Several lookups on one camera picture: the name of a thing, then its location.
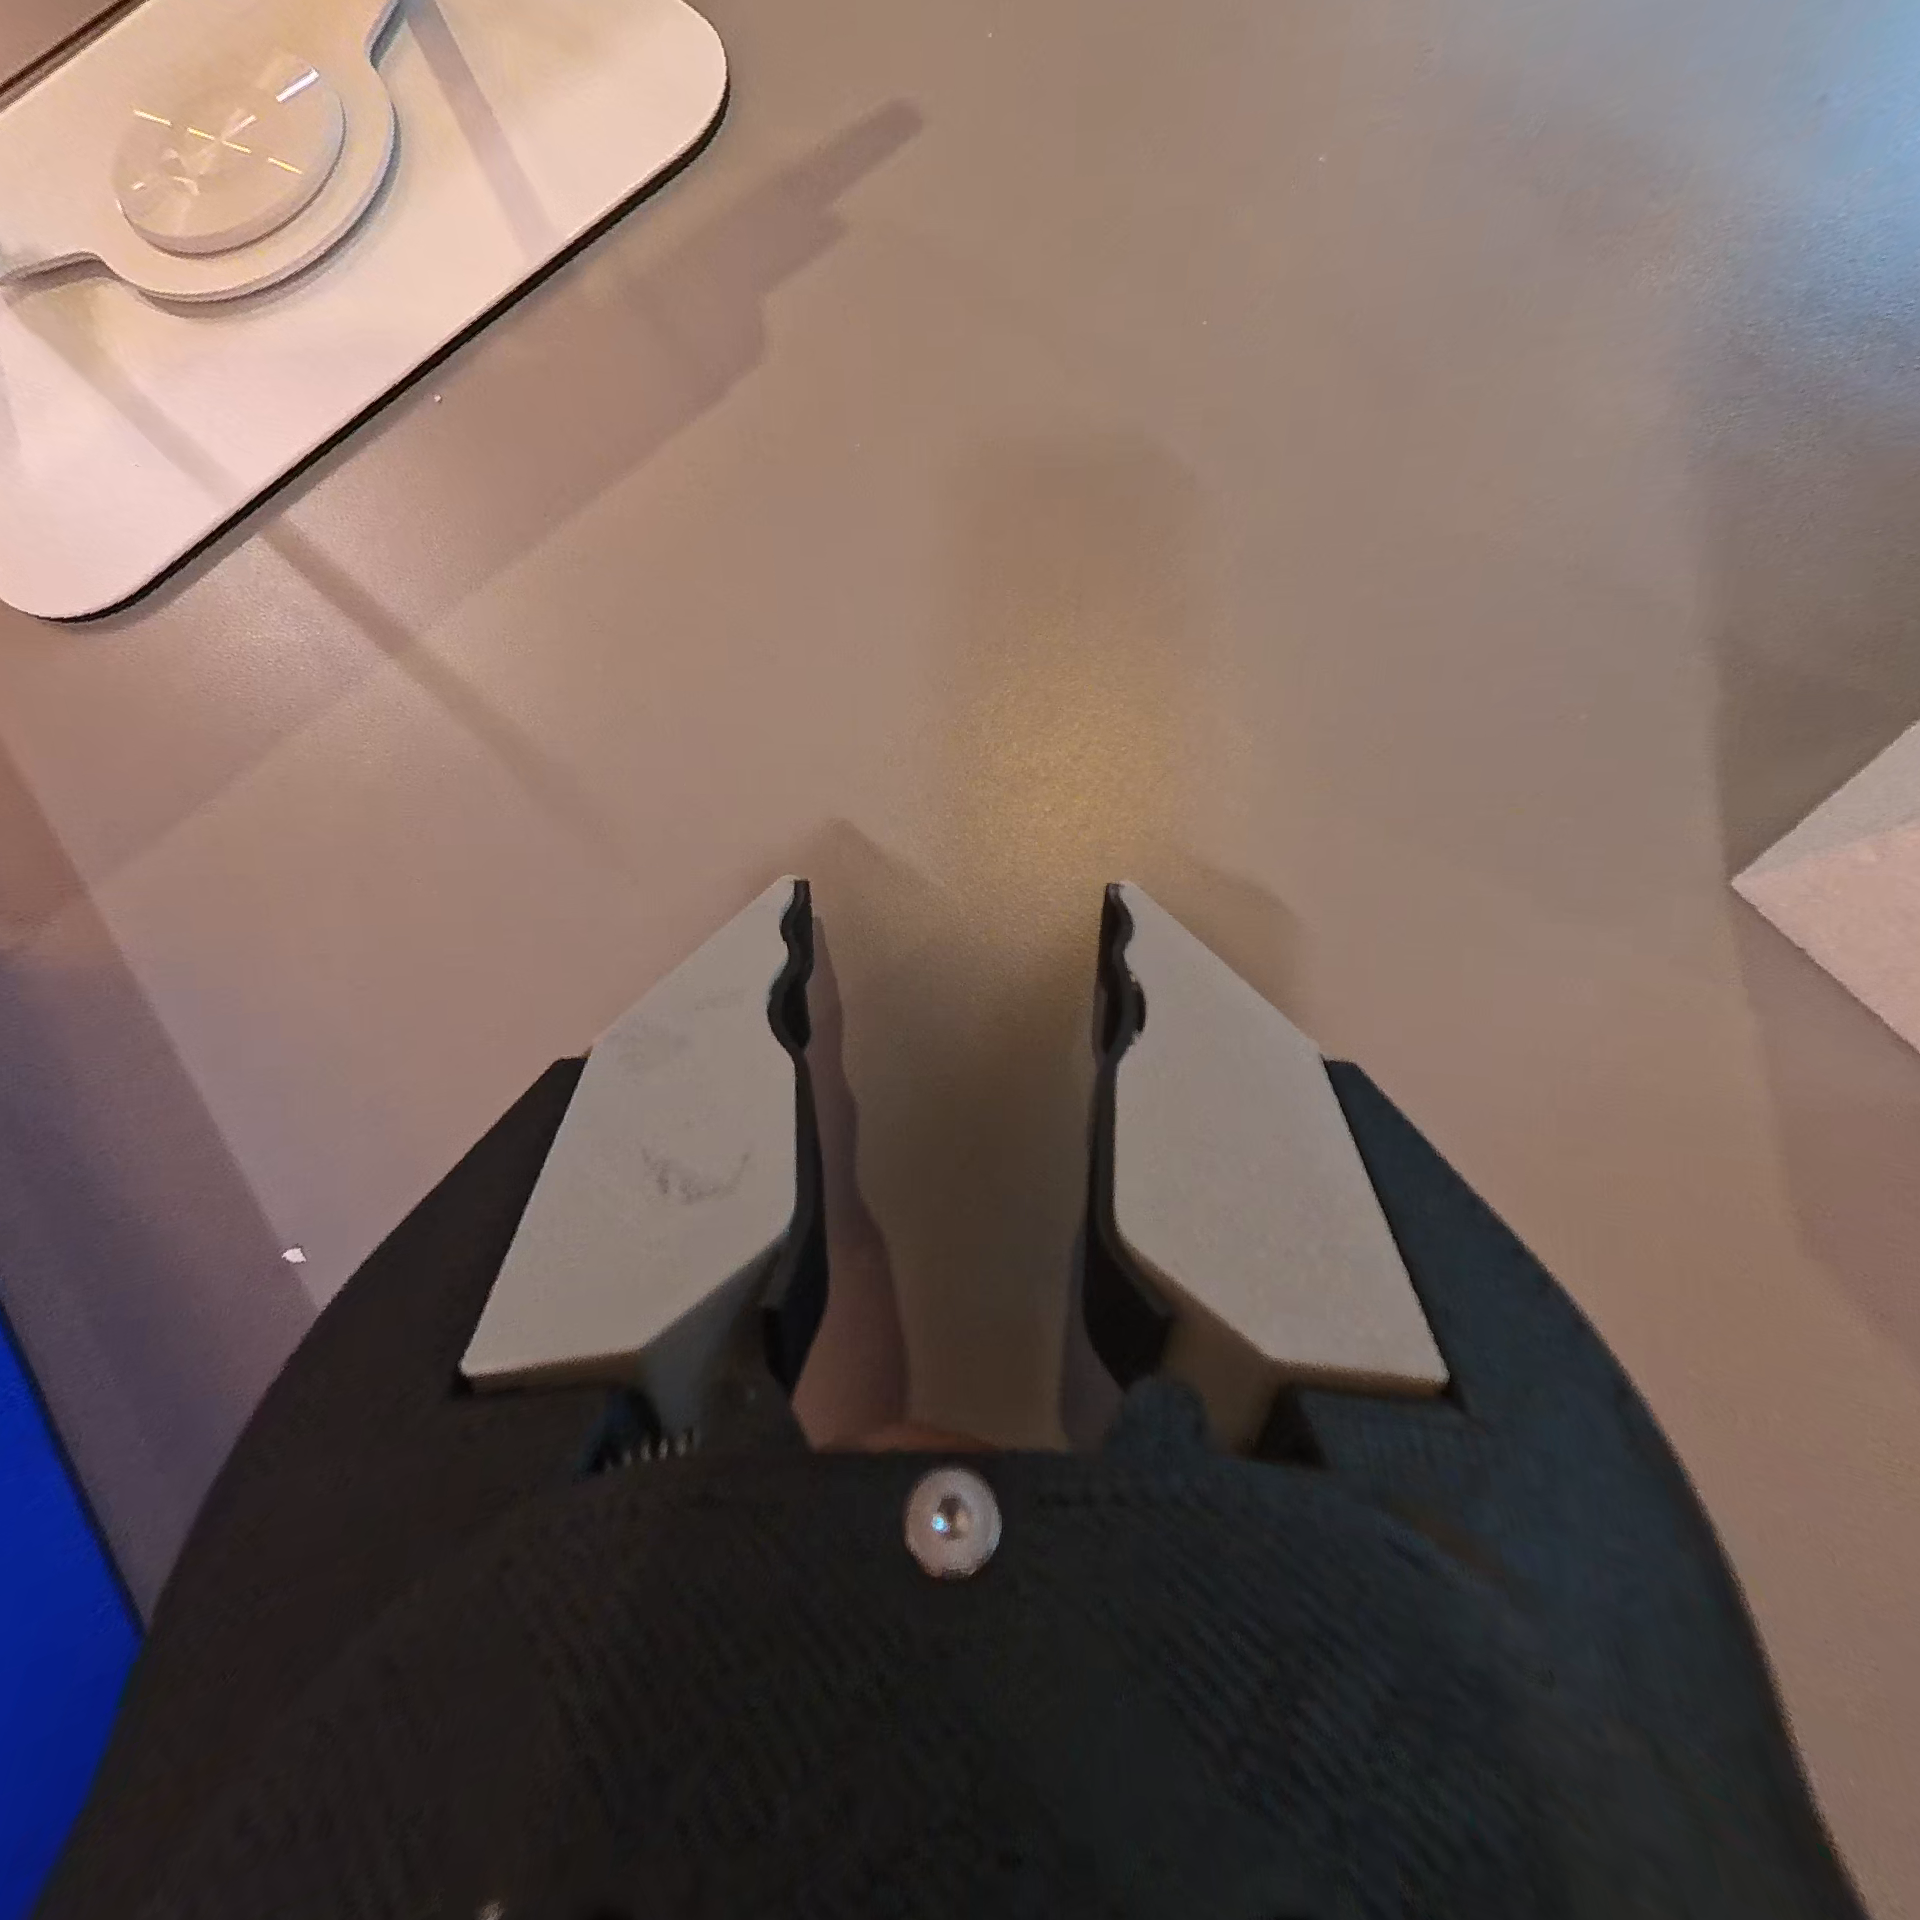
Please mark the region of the white hard foam cube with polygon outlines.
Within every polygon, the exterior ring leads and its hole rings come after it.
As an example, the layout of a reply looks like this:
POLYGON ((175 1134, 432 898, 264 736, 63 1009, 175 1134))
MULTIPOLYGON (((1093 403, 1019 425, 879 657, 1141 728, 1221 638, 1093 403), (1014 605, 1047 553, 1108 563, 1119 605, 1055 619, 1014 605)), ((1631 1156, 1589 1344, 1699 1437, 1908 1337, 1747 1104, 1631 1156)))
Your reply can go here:
POLYGON ((1741 901, 1918 1048, 1918 730, 1754 858, 1741 901))

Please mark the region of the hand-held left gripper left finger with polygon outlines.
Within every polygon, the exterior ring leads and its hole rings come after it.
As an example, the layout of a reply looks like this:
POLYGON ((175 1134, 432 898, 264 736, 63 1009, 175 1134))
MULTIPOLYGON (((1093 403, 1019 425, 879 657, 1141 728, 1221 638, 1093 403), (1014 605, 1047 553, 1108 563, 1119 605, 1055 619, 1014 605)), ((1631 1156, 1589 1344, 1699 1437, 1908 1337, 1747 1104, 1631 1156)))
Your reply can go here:
POLYGON ((478 1390, 701 1396, 740 1331, 794 1394, 826 1316, 813 924, 779 877, 590 1048, 461 1360, 478 1390))

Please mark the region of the white document stand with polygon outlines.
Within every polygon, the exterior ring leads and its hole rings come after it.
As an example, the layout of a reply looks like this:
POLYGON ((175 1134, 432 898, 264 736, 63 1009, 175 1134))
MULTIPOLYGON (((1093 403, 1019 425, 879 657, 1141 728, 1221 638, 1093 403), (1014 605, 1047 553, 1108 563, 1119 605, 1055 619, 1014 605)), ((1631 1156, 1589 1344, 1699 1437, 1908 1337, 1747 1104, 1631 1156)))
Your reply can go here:
POLYGON ((727 101, 683 2, 124 4, 12 78, 5 605, 140 597, 727 101))

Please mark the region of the blue plastic bin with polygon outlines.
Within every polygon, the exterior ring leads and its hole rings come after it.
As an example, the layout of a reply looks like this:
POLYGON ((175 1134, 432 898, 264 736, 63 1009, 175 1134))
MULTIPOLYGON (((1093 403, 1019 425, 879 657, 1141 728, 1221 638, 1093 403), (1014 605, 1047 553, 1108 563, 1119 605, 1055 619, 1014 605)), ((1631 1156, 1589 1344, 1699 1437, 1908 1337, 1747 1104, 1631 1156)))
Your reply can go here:
POLYGON ((2 1915, 27 1915, 111 1737, 142 1627, 20 1342, 2 1324, 2 1915))

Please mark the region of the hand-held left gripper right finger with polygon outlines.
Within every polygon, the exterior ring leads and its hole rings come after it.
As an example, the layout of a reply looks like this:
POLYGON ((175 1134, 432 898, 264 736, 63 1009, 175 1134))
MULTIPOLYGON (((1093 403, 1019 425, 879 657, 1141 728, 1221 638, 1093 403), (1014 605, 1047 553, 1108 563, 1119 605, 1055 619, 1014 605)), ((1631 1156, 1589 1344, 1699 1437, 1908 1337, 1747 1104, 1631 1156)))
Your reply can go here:
POLYGON ((1452 1386, 1323 1051, 1143 888, 1095 946, 1079 1337, 1115 1396, 1191 1390, 1227 1451, 1301 1396, 1452 1386))

